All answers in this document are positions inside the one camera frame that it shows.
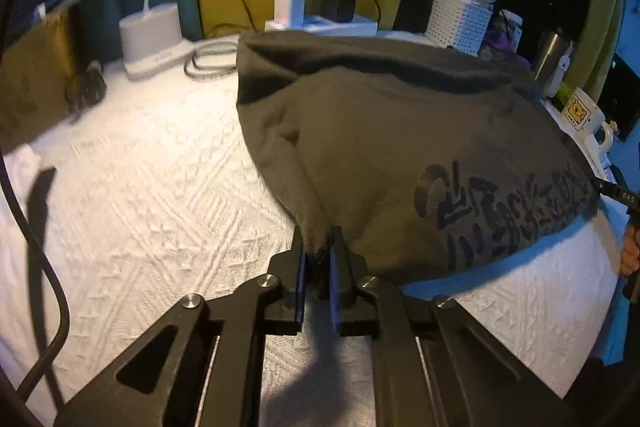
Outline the person right hand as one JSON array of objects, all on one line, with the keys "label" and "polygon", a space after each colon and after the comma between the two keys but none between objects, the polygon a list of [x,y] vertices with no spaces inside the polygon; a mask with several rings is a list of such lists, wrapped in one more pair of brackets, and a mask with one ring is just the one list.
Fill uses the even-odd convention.
[{"label": "person right hand", "polygon": [[623,236],[623,248],[620,253],[620,273],[631,275],[639,270],[640,231],[637,225],[629,221]]}]

